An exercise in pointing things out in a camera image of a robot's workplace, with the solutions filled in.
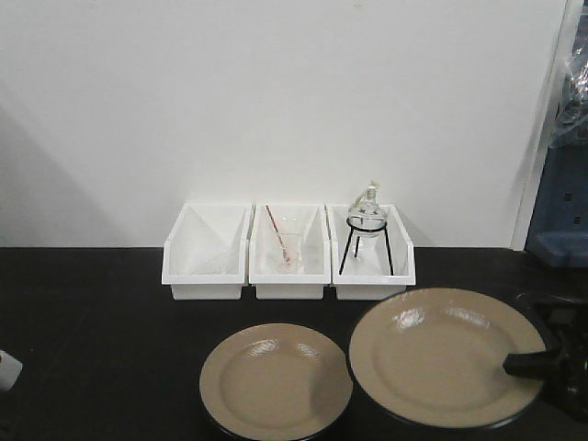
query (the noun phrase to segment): blue object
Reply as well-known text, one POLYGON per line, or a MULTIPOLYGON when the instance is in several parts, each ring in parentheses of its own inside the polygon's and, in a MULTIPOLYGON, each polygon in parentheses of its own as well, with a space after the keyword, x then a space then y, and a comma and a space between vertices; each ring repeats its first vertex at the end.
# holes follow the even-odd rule
POLYGON ((588 145, 548 150, 526 250, 549 266, 588 267, 588 145))

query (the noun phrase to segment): plastic bag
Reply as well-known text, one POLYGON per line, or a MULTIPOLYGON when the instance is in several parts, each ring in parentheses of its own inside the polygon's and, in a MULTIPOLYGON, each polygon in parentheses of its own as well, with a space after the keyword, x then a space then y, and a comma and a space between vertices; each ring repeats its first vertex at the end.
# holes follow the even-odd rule
POLYGON ((566 67, 562 105, 551 135, 552 148, 588 145, 588 7, 582 11, 566 67))

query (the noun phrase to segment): large plate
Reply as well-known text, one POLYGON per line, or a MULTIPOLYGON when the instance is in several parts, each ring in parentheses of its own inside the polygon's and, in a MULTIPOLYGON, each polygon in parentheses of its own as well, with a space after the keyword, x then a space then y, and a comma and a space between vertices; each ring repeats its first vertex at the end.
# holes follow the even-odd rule
POLYGON ((505 303, 452 288, 382 301, 359 322, 349 358, 362 389, 403 419, 465 428, 505 423, 542 382, 507 375, 509 353, 545 350, 533 324, 505 303))

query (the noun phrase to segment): plate rim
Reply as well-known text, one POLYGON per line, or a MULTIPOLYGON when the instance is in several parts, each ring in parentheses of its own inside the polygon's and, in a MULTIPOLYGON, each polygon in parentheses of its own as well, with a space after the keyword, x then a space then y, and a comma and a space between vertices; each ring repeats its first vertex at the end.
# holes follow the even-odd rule
POLYGON ((422 421, 417 421, 417 420, 413 420, 411 418, 408 418, 404 415, 401 415, 399 413, 394 412, 392 409, 389 409, 388 407, 386 407, 384 404, 381 404, 380 402, 378 402, 376 399, 374 399, 370 393, 366 390, 366 388, 364 387, 364 385, 361 384, 361 382, 359 381, 359 379, 357 378, 356 372, 354 371, 352 364, 351 364, 351 344, 353 341, 353 336, 356 332, 356 328, 357 326, 363 322, 363 320, 365 319, 365 317, 374 309, 376 309, 380 304, 392 300, 396 297, 399 296, 403 296, 406 294, 410 294, 410 293, 414 293, 416 291, 428 291, 428 290, 455 290, 455 291, 467 291, 469 293, 473 293, 473 294, 478 294, 481 296, 485 296, 488 297, 492 300, 497 300, 500 301, 501 303, 504 303, 507 307, 515 310, 516 312, 518 312, 521 316, 523 316, 532 326, 533 328, 535 328, 535 330, 537 331, 537 334, 539 335, 541 341, 543 342, 543 345, 545 347, 548 347, 548 340, 546 339, 546 336, 544 335, 544 331, 541 329, 540 326, 537 325, 537 323, 534 323, 532 321, 531 318, 529 318, 527 315, 525 315, 521 310, 517 309, 513 304, 507 303, 506 301, 502 300, 499 297, 495 297, 491 294, 486 294, 483 292, 479 292, 473 289, 469 289, 469 288, 456 288, 456 287, 438 287, 438 286, 432 286, 432 287, 422 287, 422 288, 418 288, 418 287, 412 287, 412 288, 408 288, 403 292, 400 292, 398 294, 393 294, 389 297, 387 297, 384 300, 379 300, 376 301, 373 305, 369 306, 368 308, 366 308, 362 314, 358 317, 358 319, 356 320, 356 323, 353 327, 353 329, 351 330, 351 333, 349 334, 349 339, 348 339, 348 343, 347 343, 347 358, 346 358, 346 363, 347 363, 347 370, 349 371, 351 378, 354 382, 354 385, 357 385, 358 388, 361 390, 361 392, 365 395, 365 397, 368 398, 368 400, 375 405, 381 412, 384 412, 385 414, 387 414, 388 416, 391 416, 392 418, 403 422, 405 424, 408 425, 412 425, 412 426, 420 426, 420 427, 428 427, 431 429, 435 429, 435 430, 442 430, 442 431, 446 431, 446 432, 457 432, 457 433, 461 433, 464 431, 475 431, 475 430, 491 430, 494 428, 498 428, 498 427, 502 427, 504 425, 507 425, 509 423, 511 423, 512 421, 518 419, 523 413, 527 412, 529 410, 529 408, 537 402, 537 400, 539 400, 543 390, 546 387, 546 381, 541 381, 541 385, 537 391, 537 394, 534 396, 534 398, 527 404, 525 405, 523 408, 521 408, 519 411, 494 422, 491 423, 487 423, 487 424, 472 424, 472 425, 436 425, 436 424, 429 424, 426 422, 422 422, 422 421))
POLYGON ((209 360, 209 357, 216 351, 216 349, 222 345, 226 340, 230 339, 231 337, 235 336, 236 334, 242 332, 242 331, 247 331, 250 329, 254 329, 254 328, 260 328, 260 327, 265 327, 268 325, 293 325, 293 326, 297 326, 299 328, 305 328, 307 330, 310 330, 320 336, 322 336, 323 338, 327 339, 329 342, 331 342, 332 345, 334 345, 334 348, 338 349, 344 356, 344 360, 345 360, 345 371, 347 372, 347 376, 349 378, 349 382, 350 382, 350 390, 348 393, 348 396, 346 397, 345 400, 345 406, 342 407, 341 411, 333 418, 333 420, 328 423, 327 425, 325 425, 323 428, 321 428, 320 430, 313 432, 311 434, 307 434, 304 435, 302 437, 295 437, 295 438, 280 438, 279 441, 307 441, 307 440, 311 440, 319 435, 322 435, 325 431, 327 431, 331 426, 333 426, 336 422, 338 422, 341 417, 343 416, 343 414, 345 413, 345 411, 347 410, 347 408, 349 407, 349 402, 351 401, 351 397, 353 395, 353 392, 355 390, 356 384, 354 382, 354 377, 353 374, 348 366, 348 356, 345 353, 345 350, 338 345, 335 340, 333 340, 331 337, 329 337, 328 335, 325 335, 324 333, 316 330, 314 327, 312 326, 307 326, 304 324, 299 324, 297 322, 290 322, 290 321, 280 321, 280 322, 261 322, 258 324, 253 324, 251 326, 247 326, 244 327, 242 329, 239 329, 238 331, 233 332, 232 334, 227 335, 226 337, 224 337, 222 340, 220 340, 217 344, 214 345, 214 347, 212 348, 212 350, 209 351, 209 353, 206 355, 204 361, 202 362, 202 365, 200 367, 200 373, 198 376, 198 401, 200 403, 200 406, 204 409, 206 415, 208 416, 209 420, 218 428, 220 429, 223 433, 235 438, 235 439, 239 439, 239 440, 249 440, 249 441, 264 441, 260 438, 253 438, 253 437, 248 437, 246 435, 241 435, 238 434, 236 432, 233 432, 233 430, 231 430, 230 428, 226 427, 225 425, 223 425, 222 423, 220 423, 212 414, 212 412, 210 411, 210 409, 207 407, 206 403, 204 402, 203 398, 202 398, 202 388, 201 388, 201 379, 202 379, 202 374, 204 371, 204 367, 207 363, 207 361, 209 360))

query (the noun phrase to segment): black tripod stand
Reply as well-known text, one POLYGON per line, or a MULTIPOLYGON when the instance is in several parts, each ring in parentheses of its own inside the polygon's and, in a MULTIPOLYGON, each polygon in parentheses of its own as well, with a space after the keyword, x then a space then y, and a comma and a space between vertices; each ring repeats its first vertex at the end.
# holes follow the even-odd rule
MULTIPOLYGON (((390 275, 394 276, 394 269, 392 267, 392 254, 390 252, 390 239, 388 238, 388 223, 385 222, 384 225, 382 225, 381 227, 375 229, 375 230, 368 230, 365 228, 359 228, 356 227, 354 225, 351 224, 351 222, 349 221, 349 219, 347 219, 347 225, 349 225, 349 237, 347 237, 347 244, 345 245, 345 252, 343 253, 343 260, 341 261, 341 267, 339 268, 339 276, 341 276, 343 274, 343 267, 345 266, 345 259, 347 258, 347 253, 349 253, 349 244, 351 243, 351 238, 353 237, 353 233, 354 232, 381 232, 382 230, 384 231, 384 235, 386 236, 386 251, 388 252, 388 263, 390 265, 390 275)), ((360 236, 357 236, 357 241, 356 241, 356 252, 355 252, 355 257, 357 257, 357 250, 359 249, 359 238, 360 236)))

